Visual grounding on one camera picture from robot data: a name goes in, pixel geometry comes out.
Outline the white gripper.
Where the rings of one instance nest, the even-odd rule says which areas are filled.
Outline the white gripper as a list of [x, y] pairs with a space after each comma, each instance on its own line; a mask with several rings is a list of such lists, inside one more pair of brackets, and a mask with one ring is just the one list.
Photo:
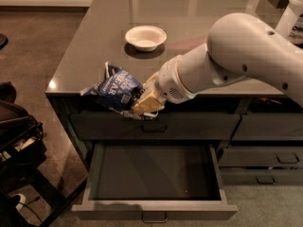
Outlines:
[[182, 83], [178, 73], [178, 66], [182, 64], [182, 56], [178, 55], [165, 62], [160, 70], [154, 73], [144, 84], [145, 92], [134, 103], [132, 110], [137, 114], [149, 114], [161, 111], [166, 101], [180, 104], [196, 97]]

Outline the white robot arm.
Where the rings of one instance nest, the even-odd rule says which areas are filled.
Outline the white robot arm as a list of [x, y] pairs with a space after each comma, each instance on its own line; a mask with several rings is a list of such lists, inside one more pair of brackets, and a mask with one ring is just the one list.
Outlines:
[[163, 64], [143, 85], [132, 109], [161, 111], [202, 91], [244, 79], [267, 83], [303, 105], [303, 51], [260, 19], [232, 13], [218, 20], [204, 44]]

